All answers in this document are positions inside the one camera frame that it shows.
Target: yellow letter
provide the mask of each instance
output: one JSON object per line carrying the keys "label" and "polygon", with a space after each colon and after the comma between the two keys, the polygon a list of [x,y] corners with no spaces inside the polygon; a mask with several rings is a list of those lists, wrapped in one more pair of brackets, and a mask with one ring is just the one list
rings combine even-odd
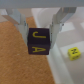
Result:
{"label": "yellow letter", "polygon": [[32,48],[35,48],[35,51],[33,51],[33,52],[46,51],[46,49],[45,49],[45,48],[39,48],[39,47],[32,47]]}
{"label": "yellow letter", "polygon": [[33,37],[35,38],[46,38],[46,36],[36,36],[35,34],[38,33],[37,31],[33,32]]}

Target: dark blue block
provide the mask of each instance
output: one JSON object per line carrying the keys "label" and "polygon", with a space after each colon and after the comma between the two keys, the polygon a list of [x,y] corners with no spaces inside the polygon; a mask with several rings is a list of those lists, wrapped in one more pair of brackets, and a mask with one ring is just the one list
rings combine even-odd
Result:
{"label": "dark blue block", "polygon": [[35,55],[48,55],[50,50],[50,33],[46,28],[29,28],[28,52]]}

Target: yellow cube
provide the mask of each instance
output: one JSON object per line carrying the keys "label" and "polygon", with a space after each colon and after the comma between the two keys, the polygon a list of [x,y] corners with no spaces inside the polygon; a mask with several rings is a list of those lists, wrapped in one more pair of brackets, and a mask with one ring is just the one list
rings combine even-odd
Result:
{"label": "yellow cube", "polygon": [[76,60],[81,56],[81,52],[77,47],[74,47],[68,50],[68,55],[70,60]]}

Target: face on yellow cube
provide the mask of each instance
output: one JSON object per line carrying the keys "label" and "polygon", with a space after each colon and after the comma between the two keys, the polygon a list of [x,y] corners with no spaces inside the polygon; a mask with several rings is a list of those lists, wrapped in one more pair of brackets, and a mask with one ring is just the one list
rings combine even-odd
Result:
{"label": "face on yellow cube", "polygon": [[74,47],[68,50],[68,55],[69,55],[70,60],[76,60],[80,57],[81,52],[79,51],[77,47]]}

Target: brown surface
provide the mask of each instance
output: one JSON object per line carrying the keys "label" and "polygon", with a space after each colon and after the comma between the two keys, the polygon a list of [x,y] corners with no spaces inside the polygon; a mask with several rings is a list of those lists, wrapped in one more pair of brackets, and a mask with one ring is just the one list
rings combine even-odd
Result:
{"label": "brown surface", "polygon": [[[35,27],[33,17],[27,22]],[[21,34],[10,22],[0,23],[0,84],[54,84],[46,56],[28,55]]]}

